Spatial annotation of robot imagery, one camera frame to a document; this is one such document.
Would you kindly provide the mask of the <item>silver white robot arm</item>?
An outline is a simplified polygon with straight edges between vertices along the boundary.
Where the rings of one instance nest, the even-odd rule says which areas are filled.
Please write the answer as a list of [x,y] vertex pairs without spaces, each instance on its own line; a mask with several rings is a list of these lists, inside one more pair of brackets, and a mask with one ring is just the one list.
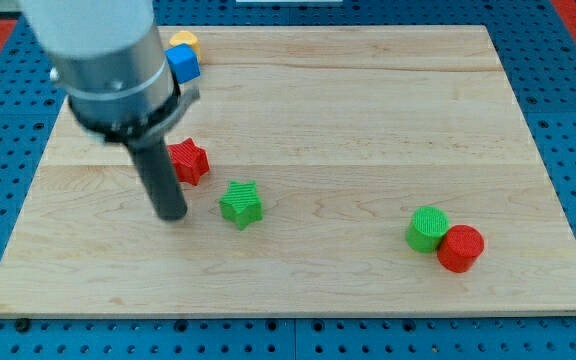
[[198,100],[165,57],[147,0],[20,0],[20,9],[82,127],[107,142],[143,147]]

